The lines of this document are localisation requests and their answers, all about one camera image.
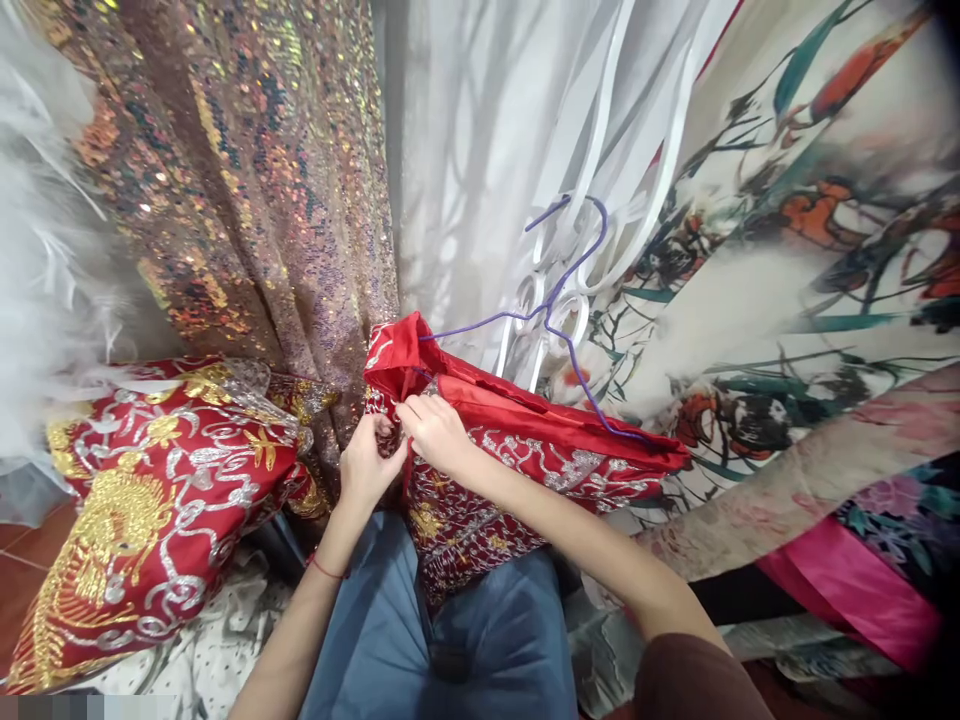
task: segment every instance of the red string bracelet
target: red string bracelet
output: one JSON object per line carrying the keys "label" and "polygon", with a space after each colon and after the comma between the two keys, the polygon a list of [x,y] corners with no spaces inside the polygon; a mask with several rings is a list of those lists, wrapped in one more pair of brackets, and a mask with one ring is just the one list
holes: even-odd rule
{"label": "red string bracelet", "polygon": [[322,567],[320,567],[320,563],[318,563],[318,562],[316,561],[316,556],[317,556],[317,551],[316,551],[316,550],[314,550],[312,553],[310,553],[310,557],[307,558],[307,565],[311,565],[311,564],[312,564],[317,570],[319,570],[320,572],[322,572],[322,573],[323,573],[324,575],[326,575],[327,577],[332,577],[334,580],[346,580],[348,577],[350,577],[350,570],[349,570],[349,569],[347,570],[347,572],[346,572],[344,575],[334,575],[334,574],[331,573],[331,572],[327,572],[327,571],[324,570]]}

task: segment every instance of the pink fabric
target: pink fabric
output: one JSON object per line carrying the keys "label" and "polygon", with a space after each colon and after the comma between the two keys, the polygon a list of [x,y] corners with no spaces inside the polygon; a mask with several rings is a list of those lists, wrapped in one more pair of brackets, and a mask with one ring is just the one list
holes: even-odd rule
{"label": "pink fabric", "polygon": [[908,672],[922,668],[940,614],[832,516],[757,565],[824,622]]}

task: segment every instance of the red satin fabric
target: red satin fabric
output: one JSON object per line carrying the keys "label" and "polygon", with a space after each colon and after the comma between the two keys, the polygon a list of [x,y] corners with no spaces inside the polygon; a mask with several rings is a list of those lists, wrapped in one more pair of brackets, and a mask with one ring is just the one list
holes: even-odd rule
{"label": "red satin fabric", "polygon": [[[443,352],[419,313],[374,328],[367,370],[367,412],[393,420],[409,395],[436,391],[460,415],[471,438],[518,472],[602,514],[659,494],[659,481],[689,462],[678,440],[643,433],[593,412],[553,405]],[[405,473],[408,522],[431,605],[497,565],[544,543],[515,518],[413,457]]]}
{"label": "red satin fabric", "polygon": [[919,672],[940,614],[849,530],[827,517],[757,565],[811,613],[908,672]]}

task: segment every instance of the lap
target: lap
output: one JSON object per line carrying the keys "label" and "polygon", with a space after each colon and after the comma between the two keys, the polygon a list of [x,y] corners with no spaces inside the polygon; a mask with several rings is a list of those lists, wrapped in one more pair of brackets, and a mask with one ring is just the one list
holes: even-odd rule
{"label": "lap", "polygon": [[[320,718],[576,717],[557,580],[542,552],[513,560],[426,622],[402,520],[377,513],[340,589],[301,712]],[[461,653],[464,682],[431,668]]]}

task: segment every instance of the purple hanger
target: purple hanger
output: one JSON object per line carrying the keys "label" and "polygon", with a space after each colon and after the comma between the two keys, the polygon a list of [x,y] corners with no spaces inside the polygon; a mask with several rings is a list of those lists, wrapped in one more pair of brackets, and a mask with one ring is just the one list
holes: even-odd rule
{"label": "purple hanger", "polygon": [[[603,426],[607,429],[608,432],[614,435],[620,435],[621,437],[642,440],[647,445],[652,445],[653,443],[648,438],[644,437],[642,434],[624,432],[622,430],[617,430],[616,428],[610,425],[610,423],[607,421],[606,416],[604,416],[603,411],[600,410],[600,405],[597,403],[597,399],[593,396],[593,393],[590,392],[590,388],[587,386],[586,379],[584,379],[583,377],[583,372],[580,370],[580,363],[577,362],[577,353],[573,347],[573,340],[569,335],[567,335],[562,330],[559,330],[558,328],[552,327],[550,325],[550,316],[553,314],[554,303],[556,303],[557,298],[560,296],[560,291],[563,290],[564,284],[567,282],[567,280],[570,279],[570,276],[577,271],[577,268],[580,267],[588,257],[593,255],[593,253],[595,253],[597,250],[600,249],[600,246],[603,244],[604,238],[606,238],[607,236],[607,226],[609,224],[607,209],[604,207],[603,203],[597,200],[595,197],[591,197],[590,195],[587,195],[587,200],[592,202],[594,206],[597,208],[597,210],[600,212],[600,236],[597,238],[596,242],[594,242],[593,245],[591,245],[590,248],[583,255],[580,256],[580,259],[577,260],[573,265],[571,265],[570,268],[563,275],[560,276],[560,279],[557,281],[557,284],[553,286],[553,289],[550,291],[550,294],[547,295],[547,299],[544,302],[542,302],[540,305],[538,305],[533,310],[531,310],[530,313],[527,315],[520,315],[519,313],[512,313],[512,312],[499,312],[496,315],[488,317],[486,320],[481,320],[478,323],[474,323],[473,325],[468,325],[467,327],[460,328],[459,330],[447,330],[446,332],[436,333],[435,335],[427,335],[425,337],[420,338],[420,340],[421,341],[436,340],[437,338],[447,337],[448,335],[459,335],[460,333],[469,332],[470,330],[476,330],[479,327],[483,327],[484,325],[488,325],[494,322],[495,320],[499,320],[500,318],[505,318],[505,317],[515,318],[517,320],[529,321],[533,319],[534,315],[537,315],[542,311],[546,310],[547,314],[546,314],[546,317],[544,318],[543,326],[547,329],[547,332],[553,333],[558,338],[561,338],[567,344],[567,351],[570,353],[570,364],[573,365],[573,371],[577,374],[577,379],[580,381],[580,386],[583,388],[583,391],[587,394],[587,400],[590,401],[590,405],[593,407],[594,412],[597,413],[597,416],[600,418],[600,422],[603,424]],[[565,207],[569,202],[570,202],[570,196],[564,195],[563,198],[558,203],[551,205],[549,208],[547,208],[547,210],[542,215],[540,215],[540,217],[536,218],[533,222],[527,225],[523,229],[523,231],[530,232],[531,230],[533,230],[533,228],[535,228],[537,225],[542,223],[548,217],[550,217],[555,212]]]}

